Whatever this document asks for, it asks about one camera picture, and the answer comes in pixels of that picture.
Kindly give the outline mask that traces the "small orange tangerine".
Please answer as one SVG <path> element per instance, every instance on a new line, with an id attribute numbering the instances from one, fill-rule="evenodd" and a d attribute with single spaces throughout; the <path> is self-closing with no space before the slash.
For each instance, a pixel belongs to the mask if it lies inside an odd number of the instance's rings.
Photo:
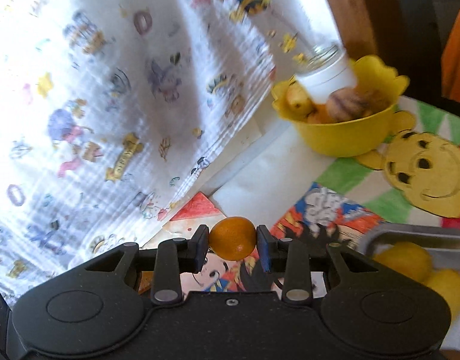
<path id="1" fill-rule="evenodd" d="M 228 217 L 214 225 L 209 233 L 209 247 L 222 259 L 240 261 L 254 251 L 257 231 L 243 217 Z"/>

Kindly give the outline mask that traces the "yellow orange mango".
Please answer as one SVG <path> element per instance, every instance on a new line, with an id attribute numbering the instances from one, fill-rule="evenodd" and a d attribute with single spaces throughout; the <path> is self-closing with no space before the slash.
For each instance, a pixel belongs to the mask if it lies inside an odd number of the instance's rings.
<path id="1" fill-rule="evenodd" d="M 431 254 L 412 242 L 398 242 L 375 255 L 373 260 L 419 283 L 432 274 Z"/>

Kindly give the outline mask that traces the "round yellow lemon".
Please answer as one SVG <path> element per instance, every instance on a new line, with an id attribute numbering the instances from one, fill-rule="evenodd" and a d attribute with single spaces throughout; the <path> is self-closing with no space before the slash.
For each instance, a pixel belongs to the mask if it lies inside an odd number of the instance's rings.
<path id="1" fill-rule="evenodd" d="M 457 320 L 460 315 L 460 273 L 452 269 L 433 271 L 423 283 L 445 299 L 452 321 Z"/>

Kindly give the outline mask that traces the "cartoon drawing table mat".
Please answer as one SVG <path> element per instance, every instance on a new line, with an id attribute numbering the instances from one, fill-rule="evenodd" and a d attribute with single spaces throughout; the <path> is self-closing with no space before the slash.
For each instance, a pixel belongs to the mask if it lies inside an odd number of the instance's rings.
<path id="1" fill-rule="evenodd" d="M 410 138 L 451 142 L 460 151 L 460 118 L 423 102 L 404 97 L 399 116 L 410 115 L 403 126 Z M 240 216 L 255 225 L 265 224 L 277 238 L 318 236 L 319 225 L 358 245 L 363 234 L 383 222 L 460 228 L 460 218 L 435 214 L 409 202 L 381 170 L 363 166 L 355 158 L 333 159 L 304 147 L 296 130 L 289 128 L 210 198 L 198 193 L 143 249 L 156 249 L 170 238 L 191 238 L 200 224 L 211 229 L 223 216 Z M 183 274 L 183 289 L 204 291 L 250 290 L 265 284 L 253 272 L 257 250 L 243 262 L 210 256 L 209 268 L 192 276 Z"/>

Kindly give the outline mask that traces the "yellow plastic bowl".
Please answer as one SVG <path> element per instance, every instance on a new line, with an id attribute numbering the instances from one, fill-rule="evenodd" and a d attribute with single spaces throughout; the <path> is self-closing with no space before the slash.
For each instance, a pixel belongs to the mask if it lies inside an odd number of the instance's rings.
<path id="1" fill-rule="evenodd" d="M 341 59 L 334 67 L 336 72 L 329 67 L 275 84 L 272 106 L 315 152 L 336 158 L 363 155 L 389 135 L 410 80 L 376 55 Z"/>

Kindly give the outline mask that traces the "yellow apple in bowl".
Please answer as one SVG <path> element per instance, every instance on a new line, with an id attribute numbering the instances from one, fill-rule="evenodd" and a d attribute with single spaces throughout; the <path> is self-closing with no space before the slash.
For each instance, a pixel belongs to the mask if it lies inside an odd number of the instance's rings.
<path id="1" fill-rule="evenodd" d="M 292 82 L 288 86 L 285 100 L 289 111 L 295 116 L 307 117 L 314 111 L 314 104 L 308 93 L 297 81 Z"/>

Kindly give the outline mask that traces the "metal tray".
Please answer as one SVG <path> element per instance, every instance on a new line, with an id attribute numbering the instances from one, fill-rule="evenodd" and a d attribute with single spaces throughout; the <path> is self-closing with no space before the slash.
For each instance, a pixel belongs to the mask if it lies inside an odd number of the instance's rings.
<path id="1" fill-rule="evenodd" d="M 452 269 L 460 273 L 460 229 L 384 223 L 367 232 L 358 252 L 373 258 L 398 242 L 412 242 L 432 256 L 432 271 Z M 460 315 L 454 322 L 460 323 Z"/>

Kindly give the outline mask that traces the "cartoon print white cloth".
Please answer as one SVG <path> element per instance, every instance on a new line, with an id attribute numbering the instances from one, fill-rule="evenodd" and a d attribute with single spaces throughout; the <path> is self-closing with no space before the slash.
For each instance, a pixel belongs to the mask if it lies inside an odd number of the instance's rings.
<path id="1" fill-rule="evenodd" d="M 254 115 L 270 0 L 0 0 L 0 292 L 144 243 Z"/>

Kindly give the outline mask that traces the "white foam cup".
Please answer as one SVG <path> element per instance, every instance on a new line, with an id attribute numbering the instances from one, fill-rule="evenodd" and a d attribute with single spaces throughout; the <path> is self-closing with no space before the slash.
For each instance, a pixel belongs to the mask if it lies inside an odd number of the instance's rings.
<path id="1" fill-rule="evenodd" d="M 295 78 L 316 104 L 324 104 L 330 94 L 340 88 L 354 88 L 357 85 L 350 59 L 346 51 L 340 48 L 317 55 L 296 71 Z"/>

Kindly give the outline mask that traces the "glass jar with flowers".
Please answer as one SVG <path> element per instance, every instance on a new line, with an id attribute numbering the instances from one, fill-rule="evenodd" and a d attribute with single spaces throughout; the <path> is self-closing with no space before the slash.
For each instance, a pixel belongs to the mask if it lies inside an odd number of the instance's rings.
<path id="1" fill-rule="evenodd" d="M 305 54 L 302 67 L 306 71 L 313 71 L 327 64 L 333 63 L 341 56 L 341 47 L 336 43 L 319 44 Z"/>

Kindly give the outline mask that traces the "wooden door frame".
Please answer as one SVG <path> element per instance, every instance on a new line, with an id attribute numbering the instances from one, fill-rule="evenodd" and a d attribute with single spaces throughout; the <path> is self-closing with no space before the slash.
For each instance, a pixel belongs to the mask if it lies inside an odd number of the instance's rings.
<path id="1" fill-rule="evenodd" d="M 348 55 L 359 59 L 378 55 L 382 59 L 388 50 L 382 38 L 381 25 L 373 18 L 371 0 L 327 0 L 338 33 Z"/>

